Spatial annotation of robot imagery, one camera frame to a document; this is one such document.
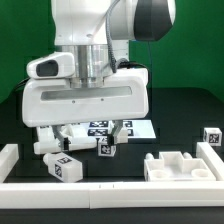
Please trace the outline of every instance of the white box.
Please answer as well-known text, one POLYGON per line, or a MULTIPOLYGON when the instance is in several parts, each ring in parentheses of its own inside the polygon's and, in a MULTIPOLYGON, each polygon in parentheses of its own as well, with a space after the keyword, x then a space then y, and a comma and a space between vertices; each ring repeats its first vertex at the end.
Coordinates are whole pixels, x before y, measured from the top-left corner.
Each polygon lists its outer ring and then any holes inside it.
POLYGON ((159 152, 159 159, 147 156, 144 176, 146 181, 216 181, 203 159, 178 151, 159 152))
POLYGON ((221 146, 222 132, 219 128, 204 128, 203 141, 211 146, 221 146))
POLYGON ((107 138, 100 138, 98 142, 98 156, 114 157, 116 146, 109 146, 107 138))

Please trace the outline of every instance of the black and white pattern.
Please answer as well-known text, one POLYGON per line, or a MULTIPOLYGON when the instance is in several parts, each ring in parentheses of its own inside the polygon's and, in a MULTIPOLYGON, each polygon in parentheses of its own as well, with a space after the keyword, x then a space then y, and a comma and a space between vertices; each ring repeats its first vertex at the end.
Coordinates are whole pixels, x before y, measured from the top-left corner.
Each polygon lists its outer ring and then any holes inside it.
POLYGON ((101 145, 101 155, 111 155, 111 147, 108 145, 101 145))
POLYGON ((98 122, 90 122, 90 128, 108 128, 109 121, 98 121, 98 122))
POLYGON ((210 134, 209 135, 209 143, 219 143, 219 135, 218 134, 210 134))
POLYGON ((133 128, 133 122, 132 121, 124 121, 124 125, 126 128, 133 128))
POLYGON ((108 129, 89 129, 88 130, 88 136, 99 137, 99 136, 107 136, 107 134, 108 134, 108 129))
POLYGON ((59 159, 58 162, 61 163, 61 164, 66 164, 66 163, 69 163, 71 162, 72 160, 69 159, 68 157, 65 157, 65 158, 62 158, 62 159, 59 159))
POLYGON ((62 170, 61 167, 55 164, 55 174, 59 177, 62 177, 62 170))

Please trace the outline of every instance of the sticker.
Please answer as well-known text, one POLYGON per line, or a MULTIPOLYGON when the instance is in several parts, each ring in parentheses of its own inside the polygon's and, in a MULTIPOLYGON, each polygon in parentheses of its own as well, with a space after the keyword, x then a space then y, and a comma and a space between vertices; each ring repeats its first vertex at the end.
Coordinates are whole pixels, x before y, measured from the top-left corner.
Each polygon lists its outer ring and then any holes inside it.
POLYGON ((125 125, 126 128, 132 128, 133 127, 132 121, 124 121, 124 125, 125 125))
POLYGON ((90 128, 108 128, 109 122, 108 121, 98 121, 98 122, 90 122, 90 128))
POLYGON ((88 130, 88 136, 106 136, 108 134, 107 129, 90 129, 88 130))
POLYGON ((209 135, 209 143, 219 143, 219 135, 210 134, 209 135))
POLYGON ((61 167, 55 164, 55 174, 59 177, 62 177, 62 170, 61 167))
POLYGON ((65 157, 65 158, 62 158, 62 159, 59 159, 58 162, 61 163, 61 164, 66 164, 66 163, 69 163, 71 162, 72 160, 69 159, 68 157, 65 157))
POLYGON ((102 142, 107 142, 107 138, 102 138, 102 142))
POLYGON ((111 147, 108 145, 101 145, 101 154, 102 155, 110 155, 111 154, 111 147))
POLYGON ((128 129, 128 136, 134 136, 133 129, 128 129))

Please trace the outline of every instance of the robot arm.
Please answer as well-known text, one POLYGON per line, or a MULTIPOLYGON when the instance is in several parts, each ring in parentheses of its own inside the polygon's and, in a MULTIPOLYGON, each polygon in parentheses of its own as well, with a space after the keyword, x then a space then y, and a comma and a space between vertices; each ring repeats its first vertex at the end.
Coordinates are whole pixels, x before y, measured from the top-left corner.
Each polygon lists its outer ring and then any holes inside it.
POLYGON ((24 89, 24 123, 38 127, 144 117, 147 71, 114 70, 110 40, 159 40, 173 25, 175 0, 51 3, 57 52, 27 66, 31 79, 24 89))

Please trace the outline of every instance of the black table surface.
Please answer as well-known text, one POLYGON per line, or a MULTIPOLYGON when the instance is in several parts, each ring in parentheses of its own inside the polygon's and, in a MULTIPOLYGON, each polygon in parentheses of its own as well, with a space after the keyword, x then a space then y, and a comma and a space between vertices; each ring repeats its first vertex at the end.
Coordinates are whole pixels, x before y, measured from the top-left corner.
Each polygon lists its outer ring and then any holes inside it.
MULTIPOLYGON (((146 153, 189 152, 195 156, 196 143, 203 141, 204 127, 224 131, 224 103, 204 89, 159 88, 149 91, 151 119, 157 138, 136 140, 117 147, 115 157, 97 156, 96 149, 70 152, 84 165, 81 182, 144 181, 146 153)), ((0 104, 0 144, 18 144, 20 159, 5 183, 46 183, 60 181, 48 174, 42 156, 33 153, 34 128, 22 122, 22 92, 0 104)), ((224 159, 223 144, 215 147, 224 159)), ((223 207, 39 209, 0 210, 0 223, 224 223, 223 207)))

